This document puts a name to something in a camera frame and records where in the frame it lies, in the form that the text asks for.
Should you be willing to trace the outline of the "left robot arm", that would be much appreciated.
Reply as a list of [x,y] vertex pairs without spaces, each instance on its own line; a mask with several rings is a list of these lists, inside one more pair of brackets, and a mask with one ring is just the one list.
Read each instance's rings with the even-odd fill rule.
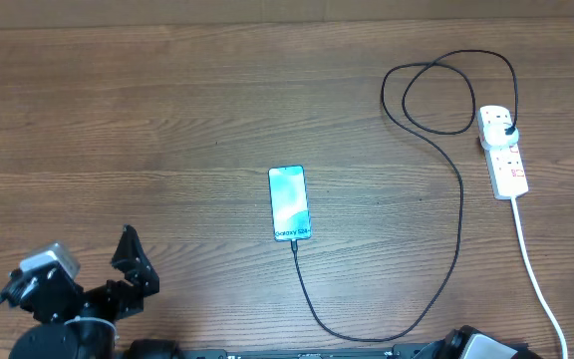
[[1,298],[32,314],[38,325],[20,337],[11,358],[169,358],[183,356],[174,341],[141,339],[116,350],[117,322],[141,313],[144,300],[159,293],[159,277],[146,257],[137,231],[123,227],[112,268],[122,280],[86,290],[76,282],[80,264],[54,242],[21,260]]

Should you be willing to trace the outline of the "blue Samsung Galaxy smartphone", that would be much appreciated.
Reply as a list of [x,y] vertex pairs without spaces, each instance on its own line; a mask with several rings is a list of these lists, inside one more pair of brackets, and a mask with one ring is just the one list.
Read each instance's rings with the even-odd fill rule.
[[268,171],[274,239],[297,241],[312,235],[305,171],[302,166]]

